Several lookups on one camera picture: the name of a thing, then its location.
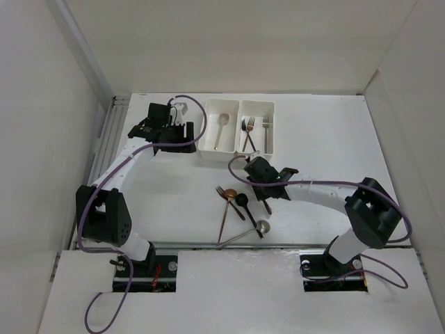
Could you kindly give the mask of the brown spoon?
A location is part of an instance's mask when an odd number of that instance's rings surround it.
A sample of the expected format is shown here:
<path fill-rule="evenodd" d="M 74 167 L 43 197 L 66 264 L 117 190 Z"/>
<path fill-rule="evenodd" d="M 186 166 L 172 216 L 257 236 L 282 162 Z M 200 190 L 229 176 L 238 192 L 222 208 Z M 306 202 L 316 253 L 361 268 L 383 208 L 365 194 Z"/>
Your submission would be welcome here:
<path fill-rule="evenodd" d="M 266 208 L 266 211 L 268 212 L 268 214 L 272 215 L 273 212 L 272 212 L 272 209 L 270 208 L 270 205 L 265 200 L 263 200 L 263 203 L 264 203 L 264 207 Z"/>

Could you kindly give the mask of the silver fork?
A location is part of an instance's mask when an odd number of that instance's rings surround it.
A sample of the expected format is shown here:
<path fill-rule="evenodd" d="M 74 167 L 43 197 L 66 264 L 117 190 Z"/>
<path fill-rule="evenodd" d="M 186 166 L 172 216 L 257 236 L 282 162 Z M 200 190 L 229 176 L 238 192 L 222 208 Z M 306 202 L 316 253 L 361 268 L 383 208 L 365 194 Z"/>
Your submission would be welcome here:
<path fill-rule="evenodd" d="M 270 127 L 270 121 L 268 116 L 264 116 L 262 126 L 264 128 L 264 153 L 268 153 L 268 129 Z"/>

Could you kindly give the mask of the beige spoon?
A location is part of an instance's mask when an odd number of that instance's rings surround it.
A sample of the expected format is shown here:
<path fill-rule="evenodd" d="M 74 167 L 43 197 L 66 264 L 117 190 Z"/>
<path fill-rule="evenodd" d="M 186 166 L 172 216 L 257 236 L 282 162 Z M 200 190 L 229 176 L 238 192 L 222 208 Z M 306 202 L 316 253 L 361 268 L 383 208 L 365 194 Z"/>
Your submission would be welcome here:
<path fill-rule="evenodd" d="M 219 147 L 220 137 L 223 132 L 223 127 L 227 125 L 229 122 L 229 114 L 227 113 L 221 113 L 218 117 L 218 133 L 216 136 L 216 142 L 214 145 L 214 150 L 217 150 Z"/>

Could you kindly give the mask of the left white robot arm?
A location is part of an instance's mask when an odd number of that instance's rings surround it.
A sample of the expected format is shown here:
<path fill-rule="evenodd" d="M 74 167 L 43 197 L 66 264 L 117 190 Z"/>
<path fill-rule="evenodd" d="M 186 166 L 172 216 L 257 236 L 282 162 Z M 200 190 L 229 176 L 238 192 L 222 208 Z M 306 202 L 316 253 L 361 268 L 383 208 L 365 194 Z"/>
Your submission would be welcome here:
<path fill-rule="evenodd" d="M 140 276 L 155 270 L 156 251 L 134 232 L 124 194 L 158 151 L 196 151 L 194 124 L 183 121 L 187 110 L 184 102 L 149 104 L 147 117 L 131 128 L 122 151 L 104 174 L 76 191 L 79 238 L 106 244 L 107 249 L 126 255 Z"/>

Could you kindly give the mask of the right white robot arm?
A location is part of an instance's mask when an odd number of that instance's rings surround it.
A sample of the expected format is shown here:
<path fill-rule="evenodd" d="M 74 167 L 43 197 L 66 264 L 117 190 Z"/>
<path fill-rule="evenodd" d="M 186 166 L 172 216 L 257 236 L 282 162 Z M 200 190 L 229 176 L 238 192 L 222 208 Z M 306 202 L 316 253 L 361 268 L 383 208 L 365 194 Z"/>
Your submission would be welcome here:
<path fill-rule="evenodd" d="M 277 171 L 263 157 L 249 160 L 244 171 L 259 200 L 307 202 L 348 218 L 350 227 L 335 237 L 319 257 L 330 275 L 343 272 L 361 252 L 384 248 L 402 219 L 389 194 L 369 177 L 353 185 L 302 179 L 296 169 Z"/>

